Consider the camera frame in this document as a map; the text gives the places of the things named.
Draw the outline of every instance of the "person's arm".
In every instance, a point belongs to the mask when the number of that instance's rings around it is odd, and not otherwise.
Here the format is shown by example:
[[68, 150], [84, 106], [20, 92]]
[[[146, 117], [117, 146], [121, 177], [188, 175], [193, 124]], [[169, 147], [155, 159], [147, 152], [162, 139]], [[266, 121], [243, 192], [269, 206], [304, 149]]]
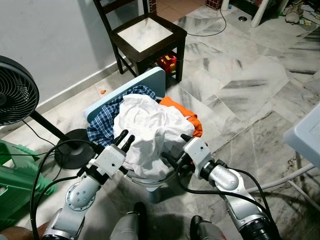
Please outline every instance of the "person's arm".
[[[48, 226], [48, 223], [45, 223], [37, 228], [39, 236], [42, 236], [45, 233], [47, 226]], [[33, 240], [33, 239], [34, 239], [34, 236], [32, 234], [32, 231], [20, 226], [12, 226], [0, 232], [0, 240]]]

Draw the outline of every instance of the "orange cloth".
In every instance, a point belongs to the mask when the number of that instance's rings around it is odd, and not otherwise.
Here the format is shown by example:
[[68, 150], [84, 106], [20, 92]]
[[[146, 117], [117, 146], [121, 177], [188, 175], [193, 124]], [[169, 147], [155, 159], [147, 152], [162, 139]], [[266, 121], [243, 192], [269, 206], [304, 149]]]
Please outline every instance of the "orange cloth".
[[165, 96], [159, 104], [171, 107], [174, 106], [176, 109], [178, 109], [183, 116], [188, 117], [187, 120], [193, 124], [194, 126], [194, 132], [193, 137], [201, 137], [202, 135], [202, 125], [201, 122], [197, 119], [197, 114], [193, 113], [192, 111], [184, 108], [184, 106], [180, 105], [179, 103], [173, 101], [170, 97]]

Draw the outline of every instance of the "floor drain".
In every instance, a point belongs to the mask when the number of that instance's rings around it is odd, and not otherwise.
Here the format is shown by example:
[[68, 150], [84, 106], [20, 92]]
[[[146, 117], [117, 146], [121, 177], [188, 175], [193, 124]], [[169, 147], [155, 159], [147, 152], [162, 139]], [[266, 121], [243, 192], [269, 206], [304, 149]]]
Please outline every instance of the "floor drain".
[[247, 21], [247, 18], [246, 18], [245, 16], [240, 16], [238, 19], [239, 19], [239, 21], [241, 21], [241, 22]]

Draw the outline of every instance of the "chair seat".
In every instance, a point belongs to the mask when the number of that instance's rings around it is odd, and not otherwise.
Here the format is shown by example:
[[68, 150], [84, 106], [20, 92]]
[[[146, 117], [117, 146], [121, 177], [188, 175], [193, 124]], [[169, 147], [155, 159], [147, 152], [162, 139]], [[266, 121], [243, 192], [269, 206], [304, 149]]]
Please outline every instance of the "chair seat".
[[147, 13], [115, 28], [110, 38], [134, 62], [158, 58], [175, 48], [187, 32], [172, 22]]

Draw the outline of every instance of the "dark wooden chair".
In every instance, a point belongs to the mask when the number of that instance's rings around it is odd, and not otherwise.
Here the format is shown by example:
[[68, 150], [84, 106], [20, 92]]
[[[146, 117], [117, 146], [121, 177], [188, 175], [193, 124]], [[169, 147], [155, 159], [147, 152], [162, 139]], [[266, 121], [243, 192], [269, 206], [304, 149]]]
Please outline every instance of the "dark wooden chair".
[[[102, 5], [100, 0], [93, 0], [109, 35], [119, 72], [124, 73], [123, 63], [136, 77], [147, 70], [149, 63], [164, 54], [172, 53], [177, 58], [175, 79], [180, 82], [187, 32], [172, 22], [148, 12], [147, 0], [142, 0], [143, 15], [111, 29], [107, 14], [132, 1], [134, 0], [115, 0]], [[135, 71], [122, 58], [119, 50], [132, 63]]]

